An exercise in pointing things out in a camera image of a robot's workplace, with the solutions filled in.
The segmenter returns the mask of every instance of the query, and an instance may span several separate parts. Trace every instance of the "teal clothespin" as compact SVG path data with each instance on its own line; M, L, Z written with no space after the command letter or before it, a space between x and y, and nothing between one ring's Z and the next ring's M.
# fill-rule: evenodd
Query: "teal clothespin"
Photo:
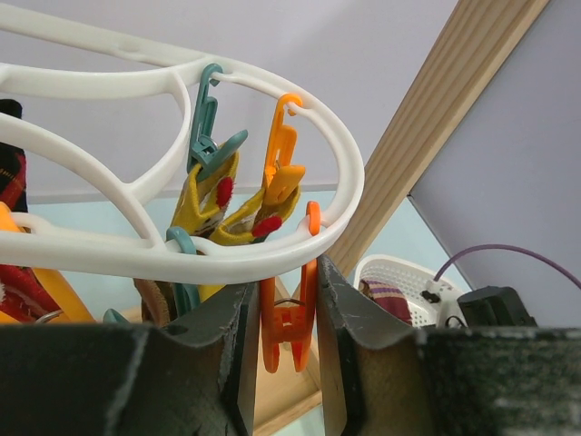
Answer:
M212 79L212 73L222 73L218 64L209 64L202 71L200 89L193 111L192 134L190 136L190 152L188 152L188 173L200 163L202 170L198 173L198 181L207 179L214 171L232 156L248 138L248 131L242 130L233 135L222 147L212 140L212 129L218 100L208 96L210 85L216 86L219 81Z
M129 322L116 311L115 309L107 309L103 315L103 322L119 322L122 324L128 324Z
M170 227L167 229L165 237L168 241L175 240L182 253L197 254L192 238L182 227ZM200 305L200 294L195 284L174 283L173 298L175 299L175 308L178 316L182 316Z

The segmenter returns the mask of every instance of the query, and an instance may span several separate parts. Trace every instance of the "striped fabric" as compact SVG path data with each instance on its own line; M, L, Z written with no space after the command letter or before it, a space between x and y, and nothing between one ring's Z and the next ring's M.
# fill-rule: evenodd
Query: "striped fabric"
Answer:
M359 284L359 290L383 308L384 311L412 325L408 301L398 287L375 280L362 280Z

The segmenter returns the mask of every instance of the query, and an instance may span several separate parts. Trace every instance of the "wooden frame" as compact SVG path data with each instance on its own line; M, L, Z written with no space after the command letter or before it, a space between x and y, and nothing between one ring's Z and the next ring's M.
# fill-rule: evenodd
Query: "wooden frame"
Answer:
M458 1L367 162L358 210L328 252L344 275L355 267L548 2ZM289 295L280 280L277 290L281 296ZM140 312L126 315L141 319ZM276 374L259 366L255 435L271 435L321 404L316 344L313 341L304 373L294 372L289 349L281 351Z

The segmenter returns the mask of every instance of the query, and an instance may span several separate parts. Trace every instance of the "white plastic basket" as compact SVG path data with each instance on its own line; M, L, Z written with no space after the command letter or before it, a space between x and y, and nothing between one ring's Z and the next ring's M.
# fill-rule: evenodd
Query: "white plastic basket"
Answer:
M359 261L355 269L353 286L358 289L361 280L374 280L398 287L408 300L411 321L414 327L436 324L444 325L449 316L455 315L464 321L456 303L463 292L446 279L433 282L435 272L382 254L371 255ZM441 302L430 303L421 296L423 291L438 293Z

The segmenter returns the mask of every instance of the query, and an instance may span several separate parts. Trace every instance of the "orange clothespin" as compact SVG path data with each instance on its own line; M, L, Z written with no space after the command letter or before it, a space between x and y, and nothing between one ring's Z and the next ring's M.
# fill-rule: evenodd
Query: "orange clothespin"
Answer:
M0 202L0 230L22 232L12 219L10 209L2 202ZM32 270L36 280L63 310L63 313L53 322L94 322L93 316L62 274L44 268L33 268Z
M297 131L282 123L284 105L288 103L302 106L302 100L296 94L285 94L276 103L262 179L262 187L266 189L264 204L269 206L281 204L289 198L305 175L304 166L291 165ZM289 115L294 116L295 113L289 109Z
M310 218L309 231L313 236L320 230L320 207L316 202L307 204ZM317 259L302 266L300 271L300 299L274 301L275 279L261 281L262 356L266 371L275 373L279 368L281 342L290 342L294 369L301 372L309 361L310 338L315 320L318 287ZM291 307L277 307L292 302Z

